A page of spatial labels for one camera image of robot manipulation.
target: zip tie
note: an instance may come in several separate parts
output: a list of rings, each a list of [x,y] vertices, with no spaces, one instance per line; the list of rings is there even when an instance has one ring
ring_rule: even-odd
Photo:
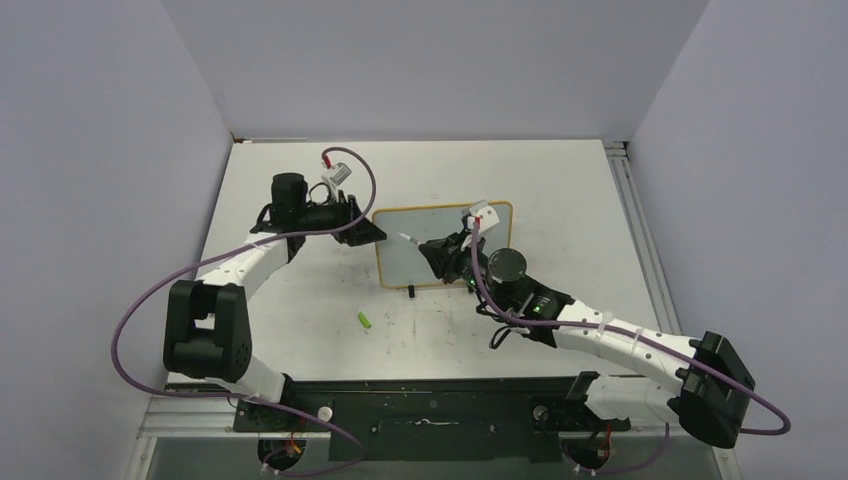
[[[639,344],[639,337],[642,336],[642,332],[644,331],[645,327],[637,328],[634,332],[635,335],[633,335],[633,343],[630,344],[630,363],[632,364],[632,370],[634,372],[638,372],[638,370],[636,370],[636,361],[634,360],[634,358],[636,358],[636,345]]]
[[[598,323],[598,328],[595,330],[595,355],[598,357],[602,357],[601,355],[601,340],[604,337],[604,329],[607,328],[607,325],[615,320],[615,317],[612,316],[612,312],[606,311],[601,316],[601,321]]]

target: white wall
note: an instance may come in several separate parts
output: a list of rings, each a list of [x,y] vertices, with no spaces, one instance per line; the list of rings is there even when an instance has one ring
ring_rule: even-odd
[[[746,478],[848,477],[846,24],[838,0],[712,0],[630,149],[684,330],[726,334],[795,421],[740,440]]]
[[[707,0],[164,0],[237,136],[629,139]]]
[[[123,310],[195,259],[230,140],[158,0],[0,7],[0,477],[123,476],[147,404]],[[164,301],[123,357],[163,380]]]

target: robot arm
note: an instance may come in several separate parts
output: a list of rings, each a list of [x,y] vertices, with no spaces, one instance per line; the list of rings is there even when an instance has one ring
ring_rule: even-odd
[[[526,274],[527,262],[520,252],[504,248],[488,257],[481,253],[485,243],[482,234],[498,223],[497,213],[486,202],[463,214],[462,231],[417,243],[434,275],[444,283],[461,280],[471,289],[485,287],[500,310],[521,320],[525,338],[554,348],[579,350],[637,373],[623,377],[581,374],[583,381],[578,383],[582,390],[575,393],[599,419],[677,420],[705,443],[721,448],[735,444],[749,398],[668,352],[637,340],[650,338],[753,389],[753,378],[726,339],[711,332],[697,340],[646,329],[553,290]],[[472,249],[467,248],[474,222],[478,221],[481,238],[476,250],[482,286],[476,285]],[[486,308],[481,299],[478,313],[503,321],[487,313]],[[550,326],[550,320],[567,324]],[[547,325],[534,326],[534,322]]]
[[[227,390],[274,403],[291,404],[292,379],[277,372],[252,352],[247,301],[276,270],[288,264],[304,237],[262,243],[286,232],[341,227],[361,215],[353,196],[338,186],[350,174],[342,163],[322,175],[330,192],[321,204],[307,201],[303,176],[274,177],[272,201],[259,214],[244,244],[253,248],[232,257],[197,280],[171,287],[163,360],[171,372],[216,383]],[[386,234],[368,220],[334,234],[339,243],[359,246],[385,240]],[[198,324],[211,320],[212,328]]]

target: white table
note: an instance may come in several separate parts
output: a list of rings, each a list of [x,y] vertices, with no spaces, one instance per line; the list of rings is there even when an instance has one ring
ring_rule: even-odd
[[[528,274],[598,309],[658,329],[636,250],[603,146],[597,140],[340,143],[371,164],[376,208],[508,200],[512,246]],[[270,201],[273,175],[320,181],[330,144],[257,143],[233,147],[204,258],[240,245]],[[364,207],[368,178],[352,158],[344,190]],[[295,380],[442,379],[568,376],[628,370],[579,352],[512,336],[497,351],[497,324],[474,313],[462,289],[380,288],[373,246],[351,248],[311,237],[293,263],[248,304],[254,354]],[[372,328],[356,318],[362,311]],[[187,381],[172,374],[169,381]]]

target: green marker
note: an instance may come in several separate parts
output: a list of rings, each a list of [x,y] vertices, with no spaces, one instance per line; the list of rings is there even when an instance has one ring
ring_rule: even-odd
[[[361,323],[363,327],[371,328],[371,322],[368,321],[368,318],[365,317],[364,313],[359,312],[359,314],[356,316],[356,318],[359,319],[359,323]]]

